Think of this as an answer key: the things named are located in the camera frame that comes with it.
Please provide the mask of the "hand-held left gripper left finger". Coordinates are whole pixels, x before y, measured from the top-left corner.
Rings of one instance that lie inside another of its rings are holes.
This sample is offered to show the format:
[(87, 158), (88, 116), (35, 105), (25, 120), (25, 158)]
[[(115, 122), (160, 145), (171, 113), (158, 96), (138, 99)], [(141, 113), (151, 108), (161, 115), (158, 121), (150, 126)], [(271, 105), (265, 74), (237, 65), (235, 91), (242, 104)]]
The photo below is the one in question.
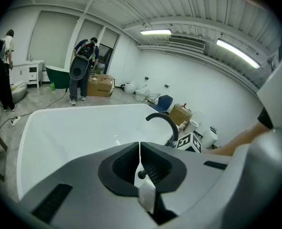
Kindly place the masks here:
[(78, 157), (47, 176), (21, 206), (56, 229), (153, 229), (138, 201), (137, 142)]

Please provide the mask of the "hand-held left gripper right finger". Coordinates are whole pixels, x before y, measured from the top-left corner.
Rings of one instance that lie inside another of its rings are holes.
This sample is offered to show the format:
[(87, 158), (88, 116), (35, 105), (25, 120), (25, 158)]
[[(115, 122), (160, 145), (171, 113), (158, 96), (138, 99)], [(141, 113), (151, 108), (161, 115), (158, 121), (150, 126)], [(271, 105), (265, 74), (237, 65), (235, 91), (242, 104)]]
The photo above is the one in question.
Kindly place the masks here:
[(227, 156), (141, 142), (143, 171), (155, 187), (151, 218), (161, 225), (196, 205), (221, 178), (229, 162)]

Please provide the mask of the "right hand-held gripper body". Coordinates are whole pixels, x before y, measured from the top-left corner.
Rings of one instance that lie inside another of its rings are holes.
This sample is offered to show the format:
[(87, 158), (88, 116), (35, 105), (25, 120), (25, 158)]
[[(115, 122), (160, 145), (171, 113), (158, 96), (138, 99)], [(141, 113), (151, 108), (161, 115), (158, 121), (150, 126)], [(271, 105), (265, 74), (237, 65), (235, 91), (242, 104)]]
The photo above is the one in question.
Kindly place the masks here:
[(181, 137), (178, 140), (176, 149), (185, 150), (195, 153), (203, 153), (202, 144), (193, 132)]

